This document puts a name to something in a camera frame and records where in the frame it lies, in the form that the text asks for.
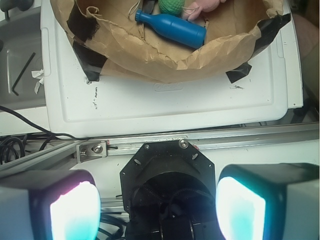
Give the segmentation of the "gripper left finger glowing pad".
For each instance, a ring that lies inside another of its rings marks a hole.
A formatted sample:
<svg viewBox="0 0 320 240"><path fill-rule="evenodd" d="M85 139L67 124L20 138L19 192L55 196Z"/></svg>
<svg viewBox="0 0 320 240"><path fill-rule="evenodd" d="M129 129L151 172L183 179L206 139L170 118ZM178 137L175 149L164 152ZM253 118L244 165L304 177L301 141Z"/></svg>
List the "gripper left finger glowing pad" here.
<svg viewBox="0 0 320 240"><path fill-rule="evenodd" d="M0 173L2 240L93 240L101 199L86 170Z"/></svg>

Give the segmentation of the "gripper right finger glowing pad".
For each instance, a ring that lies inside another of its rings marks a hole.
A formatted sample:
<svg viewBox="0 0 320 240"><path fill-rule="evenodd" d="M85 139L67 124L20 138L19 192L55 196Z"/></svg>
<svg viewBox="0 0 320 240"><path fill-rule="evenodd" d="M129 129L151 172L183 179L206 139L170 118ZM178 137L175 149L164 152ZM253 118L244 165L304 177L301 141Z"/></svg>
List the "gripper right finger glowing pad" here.
<svg viewBox="0 0 320 240"><path fill-rule="evenodd" d="M229 164L216 188L227 240L318 240L320 167L311 163Z"/></svg>

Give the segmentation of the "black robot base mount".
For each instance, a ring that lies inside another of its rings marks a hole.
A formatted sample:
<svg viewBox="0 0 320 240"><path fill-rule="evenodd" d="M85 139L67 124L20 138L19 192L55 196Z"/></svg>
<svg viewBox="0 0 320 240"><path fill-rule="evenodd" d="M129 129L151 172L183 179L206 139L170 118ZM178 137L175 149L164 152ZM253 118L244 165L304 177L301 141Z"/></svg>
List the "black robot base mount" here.
<svg viewBox="0 0 320 240"><path fill-rule="evenodd" d="M128 240L218 240L214 164L169 144L140 148L119 173Z"/></svg>

